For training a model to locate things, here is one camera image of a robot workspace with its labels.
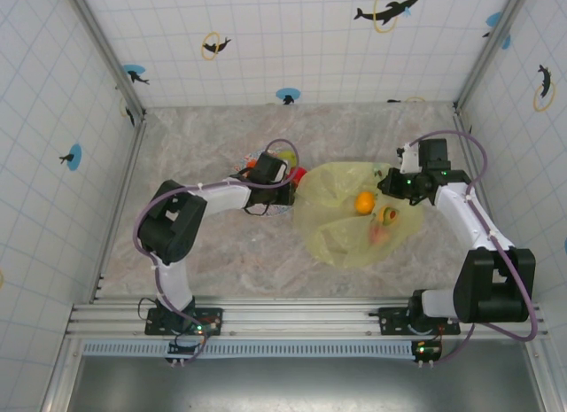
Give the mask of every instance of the yellow plastic bag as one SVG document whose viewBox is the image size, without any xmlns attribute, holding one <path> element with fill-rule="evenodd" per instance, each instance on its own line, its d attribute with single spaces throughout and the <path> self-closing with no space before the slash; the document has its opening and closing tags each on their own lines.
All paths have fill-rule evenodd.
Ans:
<svg viewBox="0 0 567 412">
<path fill-rule="evenodd" d="M 387 164 L 330 162 L 301 179 L 293 205 L 293 224 L 307 250 L 338 268 L 359 268 L 383 260 L 422 225 L 420 206 L 387 197 L 377 184 Z M 375 194 L 371 214 L 356 211 L 363 191 Z"/>
</svg>

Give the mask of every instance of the white tile wall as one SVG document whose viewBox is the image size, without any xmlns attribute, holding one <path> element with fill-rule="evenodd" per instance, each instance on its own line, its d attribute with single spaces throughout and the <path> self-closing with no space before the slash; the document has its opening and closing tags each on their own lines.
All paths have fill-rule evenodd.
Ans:
<svg viewBox="0 0 567 412">
<path fill-rule="evenodd" d="M 0 410 L 39 408 L 89 294 L 134 134 L 114 86 L 66 0 L 0 0 Z"/>
<path fill-rule="evenodd" d="M 492 161 L 485 179 L 494 218 L 537 259 L 534 298 L 542 304 L 567 371 L 567 0 L 527 0 L 465 110 Z M 534 96 L 548 67 L 555 99 L 542 112 Z M 547 99 L 536 105 L 549 104 Z"/>
<path fill-rule="evenodd" d="M 284 87 L 303 103 L 456 100 L 506 1 L 419 0 L 379 34 L 353 20 L 375 0 L 89 0 L 122 63 L 146 69 L 147 106 L 280 103 Z M 231 42 L 206 61 L 211 32 Z"/>
</svg>

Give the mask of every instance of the gray marble surface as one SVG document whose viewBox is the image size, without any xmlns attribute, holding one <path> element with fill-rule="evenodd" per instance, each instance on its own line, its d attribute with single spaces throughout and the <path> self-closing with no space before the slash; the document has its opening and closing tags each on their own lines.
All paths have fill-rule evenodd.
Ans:
<svg viewBox="0 0 567 412">
<path fill-rule="evenodd" d="M 101 296 L 155 292 L 150 261 L 132 245 L 136 214 L 166 179 L 217 182 L 246 153 L 284 137 L 302 166 L 356 160 L 397 165 L 396 148 L 421 134 L 454 129 L 449 104 L 261 105 L 154 109 L 105 271 Z M 453 168 L 465 168 L 448 138 Z M 246 297 L 409 295 L 454 283 L 466 251 L 445 218 L 423 202 L 423 226 L 386 260 L 338 269 L 315 261 L 292 227 L 291 213 L 253 217 L 235 210 L 207 217 L 187 268 L 196 294 Z"/>
</svg>

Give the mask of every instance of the marble floor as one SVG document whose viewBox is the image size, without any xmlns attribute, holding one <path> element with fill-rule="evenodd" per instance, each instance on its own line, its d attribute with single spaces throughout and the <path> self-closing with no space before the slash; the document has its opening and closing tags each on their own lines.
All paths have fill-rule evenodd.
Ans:
<svg viewBox="0 0 567 412">
<path fill-rule="evenodd" d="M 166 179 L 217 182 L 247 153 L 284 137 L 306 169 L 340 160 L 397 165 L 396 148 L 421 134 L 454 129 L 450 104 L 262 105 L 154 109 L 99 296 L 153 295 L 151 263 L 131 241 L 136 214 Z M 463 168 L 458 139 L 448 138 L 453 168 Z M 386 260 L 339 269 L 312 259 L 291 213 L 253 217 L 241 210 L 203 221 L 187 257 L 196 294 L 246 297 L 407 296 L 453 284 L 466 252 L 429 203 L 423 226 Z"/>
</svg>

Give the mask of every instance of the grid pattern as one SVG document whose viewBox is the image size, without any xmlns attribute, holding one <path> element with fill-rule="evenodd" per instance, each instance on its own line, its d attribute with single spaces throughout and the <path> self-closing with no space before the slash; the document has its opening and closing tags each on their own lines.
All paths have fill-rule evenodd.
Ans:
<svg viewBox="0 0 567 412">
<path fill-rule="evenodd" d="M 377 12 L 391 1 L 379 0 Z M 386 34 L 353 20 L 375 0 L 89 3 L 122 63 L 145 68 L 150 85 L 134 84 L 144 104 L 184 106 L 281 103 L 276 92 L 286 87 L 302 103 L 456 100 L 491 29 L 486 19 L 506 1 L 419 0 Z M 230 43 L 205 60 L 211 32 Z"/>
<path fill-rule="evenodd" d="M 567 375 L 567 0 L 528 0 L 466 110 L 486 147 L 485 188 L 493 215 L 537 260 L 534 295 L 543 305 Z M 546 111 L 534 111 L 551 73 Z"/>
<path fill-rule="evenodd" d="M 114 86 L 66 0 L 0 0 L 0 410 L 40 407 L 93 284 L 134 135 Z"/>
</svg>

